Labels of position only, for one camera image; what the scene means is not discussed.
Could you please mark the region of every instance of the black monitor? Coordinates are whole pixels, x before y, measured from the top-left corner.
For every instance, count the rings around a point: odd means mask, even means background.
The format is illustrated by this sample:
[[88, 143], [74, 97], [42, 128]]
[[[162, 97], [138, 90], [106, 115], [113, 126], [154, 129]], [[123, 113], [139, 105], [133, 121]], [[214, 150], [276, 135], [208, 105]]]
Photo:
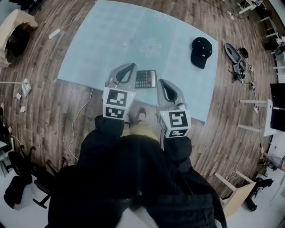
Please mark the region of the black monitor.
[[[285, 84], [270, 84], [273, 107], [285, 109]], [[285, 132], [285, 110], [272, 109], [271, 128]]]

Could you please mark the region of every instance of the black jacket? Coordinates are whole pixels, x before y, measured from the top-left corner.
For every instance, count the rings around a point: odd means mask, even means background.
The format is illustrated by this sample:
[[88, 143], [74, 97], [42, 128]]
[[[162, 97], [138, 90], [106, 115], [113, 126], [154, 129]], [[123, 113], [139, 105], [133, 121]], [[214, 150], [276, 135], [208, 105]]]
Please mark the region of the black jacket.
[[165, 138], [163, 151], [147, 136], [119, 137], [121, 121], [95, 122], [77, 165], [56, 176], [48, 227], [115, 227], [140, 206], [159, 227], [227, 227], [218, 195], [191, 167], [189, 138]]

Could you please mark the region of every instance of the white table leg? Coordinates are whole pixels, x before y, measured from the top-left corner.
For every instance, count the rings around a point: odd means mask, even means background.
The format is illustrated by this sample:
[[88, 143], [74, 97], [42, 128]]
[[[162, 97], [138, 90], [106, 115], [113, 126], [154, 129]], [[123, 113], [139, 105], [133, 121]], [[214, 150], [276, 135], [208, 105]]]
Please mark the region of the white table leg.
[[238, 174], [239, 176], [241, 176], [243, 179], [247, 180], [248, 182], [254, 183], [254, 181], [252, 181], [250, 178], [248, 178], [247, 176], [243, 175], [239, 171], [236, 171], [236, 174]]
[[248, 104], [267, 104], [267, 101], [257, 101], [257, 100], [240, 100], [240, 103], [248, 103]]
[[267, 36], [265, 36], [265, 37], [273, 37], [273, 36], [277, 36], [277, 34], [276, 34], [276, 33], [272, 33], [272, 34], [267, 35]]
[[273, 69], [285, 69], [285, 66], [275, 66]]
[[216, 176], [217, 178], [219, 178], [219, 180], [220, 180], [221, 182], [223, 182], [226, 186], [228, 186], [230, 189], [232, 189], [233, 191], [236, 190], [236, 187], [233, 186], [231, 183], [229, 183], [229, 182], [228, 182], [224, 177], [222, 177], [220, 174], [215, 173], [215, 176]]
[[243, 10], [239, 11], [239, 14], [244, 13], [245, 11], [247, 11], [247, 10], [251, 9], [252, 7], [253, 7], [253, 6], [252, 6], [252, 5], [250, 5], [250, 6], [246, 7], [246, 8], [244, 8]]
[[245, 125], [238, 124], [237, 127], [240, 127], [240, 128], [246, 129], [246, 130], [252, 130], [252, 131], [261, 133], [261, 130], [260, 130], [260, 129], [257, 129], [257, 128], [254, 128], [254, 127], [251, 127], [251, 126], [245, 126]]
[[261, 19], [260, 22], [262, 22], [264, 20], [267, 20], [267, 19], [269, 19], [269, 16], [267, 16], [266, 18]]

